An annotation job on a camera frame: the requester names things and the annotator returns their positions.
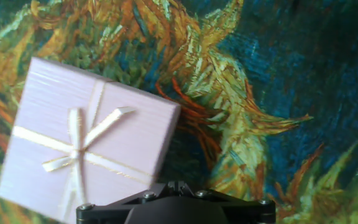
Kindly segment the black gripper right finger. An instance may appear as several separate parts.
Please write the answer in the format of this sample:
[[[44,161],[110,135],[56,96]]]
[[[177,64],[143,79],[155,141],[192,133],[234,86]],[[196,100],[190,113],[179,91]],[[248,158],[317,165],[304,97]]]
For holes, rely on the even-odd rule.
[[[211,189],[178,182],[178,217],[182,223],[275,223],[275,204],[245,201]]]

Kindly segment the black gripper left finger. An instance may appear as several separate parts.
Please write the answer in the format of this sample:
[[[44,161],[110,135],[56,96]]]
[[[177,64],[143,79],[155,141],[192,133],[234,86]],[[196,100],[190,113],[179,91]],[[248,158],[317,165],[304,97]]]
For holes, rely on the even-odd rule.
[[[131,210],[151,205],[152,202],[174,196],[176,193],[178,193],[178,181],[170,181],[165,184],[153,184],[147,190],[109,205],[92,203],[80,205],[76,209],[76,224],[104,223],[107,220],[124,222]]]

